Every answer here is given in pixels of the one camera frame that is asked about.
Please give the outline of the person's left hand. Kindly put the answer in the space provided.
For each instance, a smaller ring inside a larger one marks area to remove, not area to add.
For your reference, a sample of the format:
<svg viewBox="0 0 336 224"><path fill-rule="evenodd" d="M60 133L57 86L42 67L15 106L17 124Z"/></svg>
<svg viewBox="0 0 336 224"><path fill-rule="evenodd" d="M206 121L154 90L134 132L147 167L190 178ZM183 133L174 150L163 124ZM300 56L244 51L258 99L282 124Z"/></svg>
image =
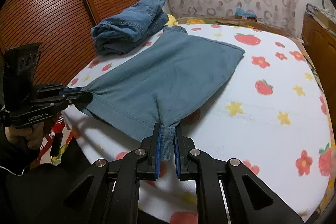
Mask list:
<svg viewBox="0 0 336 224"><path fill-rule="evenodd" d="M6 139L12 143L23 141L29 149L39 149L42 145L44 123L37 123L28 128L5 127Z"/></svg>

